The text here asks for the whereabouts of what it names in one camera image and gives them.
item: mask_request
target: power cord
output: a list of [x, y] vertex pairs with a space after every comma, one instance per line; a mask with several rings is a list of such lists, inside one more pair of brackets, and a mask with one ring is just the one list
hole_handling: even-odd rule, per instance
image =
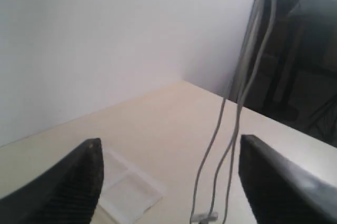
[[[261, 47], [259, 49], [259, 52], [257, 54], [256, 57], [256, 61], [253, 67], [253, 71], [251, 74], [251, 77], [246, 85], [246, 87], [243, 89], [243, 85], [245, 82], [245, 77], [243, 78], [243, 83], [241, 84], [240, 90], [239, 90], [239, 96], [238, 96], [238, 102], [237, 102], [237, 109], [236, 109], [236, 120], [235, 120], [235, 126], [234, 126], [234, 132], [232, 134], [232, 138], [230, 143], [228, 144], [223, 156], [221, 157], [219, 164], [216, 168], [216, 172], [214, 175], [214, 180], [213, 180], [213, 191], [212, 191], [212, 202], [211, 202], [211, 207], [210, 207], [210, 211], [209, 211], [209, 216], [211, 215], [213, 208], [214, 208], [214, 202], [215, 202], [215, 193], [216, 193], [216, 182], [217, 182], [217, 178], [219, 175], [219, 171], [221, 169], [222, 163], [224, 161], [224, 159], [226, 158], [229, 150], [232, 148], [232, 152], [231, 152], [231, 163], [230, 163], [230, 171], [229, 171], [229, 179], [228, 179], [228, 183], [227, 183], [227, 189], [226, 189], [226, 198], [225, 198], [225, 210], [224, 210], [224, 219], [222, 221], [222, 224], [225, 224], [226, 220], [227, 220], [227, 214], [228, 214], [228, 207], [229, 207], [229, 195], [230, 195], [230, 188], [231, 188], [231, 182], [232, 182], [232, 177], [233, 177], [233, 166], [234, 166], [234, 154], [235, 154], [235, 146], [236, 146], [236, 140], [237, 140], [237, 136], [239, 134], [239, 127], [240, 127], [240, 114], [241, 114], [241, 110], [242, 107], [244, 105], [245, 99], [249, 93], [249, 90], [254, 82], [254, 79], [257, 75], [257, 70], [259, 68], [260, 65], [260, 61], [264, 52], [264, 49], [266, 47], [266, 44], [268, 42], [268, 39], [270, 37], [270, 34], [272, 32], [273, 26], [274, 26], [274, 22], [275, 22], [275, 15], [276, 15], [276, 0], [271, 0], [271, 13], [270, 13], [270, 19], [269, 19], [269, 25], [268, 28], [266, 30], [266, 33], [264, 35], [264, 38], [262, 40], [262, 44]], [[194, 215], [194, 210], [195, 210], [195, 201], [196, 201], [196, 193], [197, 193], [197, 186], [199, 183], [199, 178], [200, 178], [200, 174], [201, 174], [201, 170], [205, 164], [205, 161], [209, 155], [209, 152], [212, 148], [212, 145], [214, 144], [216, 135], [219, 131], [219, 127], [221, 124], [221, 120], [222, 120], [222, 115], [223, 115], [223, 110], [224, 110], [224, 105], [225, 105], [225, 101], [226, 98], [225, 96], [223, 97], [222, 100], [222, 104], [221, 104], [221, 108], [220, 108], [220, 114], [219, 114], [219, 118], [217, 121], [217, 125], [215, 128], [215, 131], [213, 133], [212, 139], [210, 141], [210, 144], [205, 152], [205, 155], [202, 159], [202, 162], [199, 166], [198, 172], [197, 172], [197, 176], [196, 176], [196, 180], [195, 180], [195, 185], [194, 185], [194, 191], [193, 191], [193, 201], [192, 201], [192, 211], [191, 211], [191, 216], [190, 216], [190, 224], [192, 223], [192, 216]]]

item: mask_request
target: black object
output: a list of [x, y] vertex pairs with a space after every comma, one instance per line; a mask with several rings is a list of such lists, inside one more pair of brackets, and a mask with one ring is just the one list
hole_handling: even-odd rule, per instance
[[253, 135], [241, 138], [239, 176], [259, 224], [337, 223], [337, 189]]
[[103, 178], [101, 140], [88, 139], [51, 169], [1, 199], [0, 223], [89, 224]]

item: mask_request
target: white wall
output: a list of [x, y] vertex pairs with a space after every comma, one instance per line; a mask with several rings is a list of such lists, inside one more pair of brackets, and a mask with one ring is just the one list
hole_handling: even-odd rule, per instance
[[0, 0], [0, 145], [186, 79], [214, 92], [253, 0]]

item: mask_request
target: desk surface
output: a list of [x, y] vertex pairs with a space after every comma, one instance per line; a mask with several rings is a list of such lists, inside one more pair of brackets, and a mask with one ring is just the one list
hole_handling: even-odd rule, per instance
[[[100, 137], [103, 147], [138, 165], [167, 188], [166, 196], [137, 221], [188, 223], [197, 168], [210, 141], [221, 97], [186, 82], [164, 87], [0, 148], [0, 197], [23, 186], [81, 141]], [[236, 104], [226, 102], [222, 126], [199, 183], [196, 212], [209, 208], [216, 165], [234, 127]], [[326, 182], [337, 185], [337, 149], [243, 109], [241, 134], [255, 134]], [[227, 223], [256, 223], [237, 175], [237, 155]], [[215, 210], [223, 217], [229, 160], [219, 176]], [[98, 208], [93, 223], [113, 223]]]

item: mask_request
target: white desk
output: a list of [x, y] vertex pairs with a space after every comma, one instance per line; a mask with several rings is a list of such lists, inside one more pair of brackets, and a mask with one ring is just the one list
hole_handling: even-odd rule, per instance
[[[197, 168], [214, 130], [221, 97], [180, 82], [148, 95], [52, 128], [0, 148], [0, 197], [44, 172], [82, 140], [100, 137], [167, 187], [166, 196], [137, 224], [188, 223]], [[197, 195], [196, 212], [209, 208], [213, 174], [233, 130], [236, 105], [226, 103], [222, 126]], [[293, 162], [337, 185], [337, 149], [248, 109], [242, 134], [255, 134]], [[229, 160], [219, 176], [215, 210], [223, 217]], [[228, 224], [256, 223], [237, 175], [237, 155]], [[93, 223], [113, 223], [100, 208]]]

